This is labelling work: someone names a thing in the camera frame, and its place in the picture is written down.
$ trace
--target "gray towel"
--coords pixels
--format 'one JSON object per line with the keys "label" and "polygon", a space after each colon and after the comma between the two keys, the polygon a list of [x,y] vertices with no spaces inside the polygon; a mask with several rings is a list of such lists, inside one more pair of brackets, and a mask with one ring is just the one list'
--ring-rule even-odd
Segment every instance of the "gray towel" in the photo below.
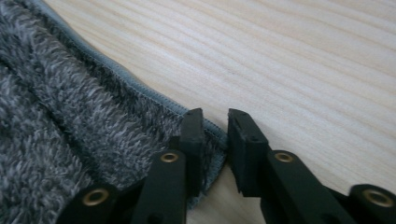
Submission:
{"label": "gray towel", "polygon": [[[43,2],[0,1],[0,223],[54,223],[90,184],[124,189],[142,179],[186,111]],[[226,148],[225,133],[207,120],[205,133],[203,192]]]}

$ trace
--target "fuzzy fabric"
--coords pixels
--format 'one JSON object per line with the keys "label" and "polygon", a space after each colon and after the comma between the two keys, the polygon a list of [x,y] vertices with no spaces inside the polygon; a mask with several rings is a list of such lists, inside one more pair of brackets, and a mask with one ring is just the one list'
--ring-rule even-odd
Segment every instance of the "fuzzy fabric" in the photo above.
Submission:
{"label": "fuzzy fabric", "polygon": [[[186,111],[50,14],[42,2],[0,1],[0,223],[54,223],[90,184],[142,179]],[[203,191],[225,149],[225,133],[205,127]]]}

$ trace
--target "microfiber cloth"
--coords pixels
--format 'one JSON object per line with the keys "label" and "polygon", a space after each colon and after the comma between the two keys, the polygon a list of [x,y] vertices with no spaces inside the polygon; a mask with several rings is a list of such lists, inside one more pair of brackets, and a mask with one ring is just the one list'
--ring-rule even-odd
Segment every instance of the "microfiber cloth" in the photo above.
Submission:
{"label": "microfiber cloth", "polygon": [[[179,135],[187,111],[84,42],[44,2],[1,0],[0,223],[54,223],[93,183],[131,186]],[[227,142],[204,125],[202,192]]]}

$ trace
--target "light wood surface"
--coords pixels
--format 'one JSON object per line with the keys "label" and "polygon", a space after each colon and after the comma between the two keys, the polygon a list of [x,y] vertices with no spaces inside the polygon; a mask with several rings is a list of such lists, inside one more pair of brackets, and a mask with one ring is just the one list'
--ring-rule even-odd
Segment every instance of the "light wood surface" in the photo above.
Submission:
{"label": "light wood surface", "polygon": [[[227,127],[247,111],[272,148],[348,193],[396,193],[395,1],[48,0],[152,89]],[[265,223],[229,167],[188,223]]]}

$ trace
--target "brass screw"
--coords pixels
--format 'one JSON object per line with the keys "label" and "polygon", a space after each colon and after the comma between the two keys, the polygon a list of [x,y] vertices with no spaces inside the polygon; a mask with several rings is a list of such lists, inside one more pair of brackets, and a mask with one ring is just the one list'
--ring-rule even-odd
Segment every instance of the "brass screw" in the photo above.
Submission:
{"label": "brass screw", "polygon": [[161,156],[161,160],[164,162],[174,162],[178,160],[178,155],[175,153],[165,153]]}
{"label": "brass screw", "polygon": [[108,191],[106,189],[93,189],[84,196],[82,202],[87,206],[95,206],[104,202],[107,198]]}
{"label": "brass screw", "polygon": [[284,152],[276,153],[275,158],[277,160],[283,161],[283,162],[292,162],[293,161],[293,157],[290,154],[284,153]]}
{"label": "brass screw", "polygon": [[374,203],[381,207],[392,207],[393,200],[386,194],[375,189],[366,189],[363,191],[363,196],[370,203]]}

